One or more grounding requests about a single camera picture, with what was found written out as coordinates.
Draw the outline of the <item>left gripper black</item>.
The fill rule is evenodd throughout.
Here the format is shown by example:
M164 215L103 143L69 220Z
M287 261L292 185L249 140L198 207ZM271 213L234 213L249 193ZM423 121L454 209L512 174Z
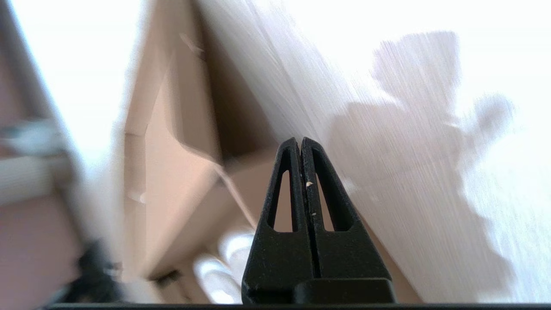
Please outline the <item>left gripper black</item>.
M99 241L87 245L77 260L80 276L68 285L65 302L112 304L122 302L124 294L118 285L118 267L112 263Z

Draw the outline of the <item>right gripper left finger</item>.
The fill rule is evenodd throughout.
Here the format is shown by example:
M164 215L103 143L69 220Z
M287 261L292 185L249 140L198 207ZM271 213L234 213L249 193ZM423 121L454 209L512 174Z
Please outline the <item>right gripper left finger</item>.
M319 276L315 221L308 191L307 168L297 139L284 141L277 149L263 208L242 278L243 304L292 304L297 285ZM279 194L284 173L288 173L290 232L275 229Z

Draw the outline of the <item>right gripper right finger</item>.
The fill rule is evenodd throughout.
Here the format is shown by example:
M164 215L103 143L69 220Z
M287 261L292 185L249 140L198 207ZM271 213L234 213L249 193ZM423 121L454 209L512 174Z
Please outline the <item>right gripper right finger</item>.
M301 145L314 273L327 279L386 279L391 274L322 145Z

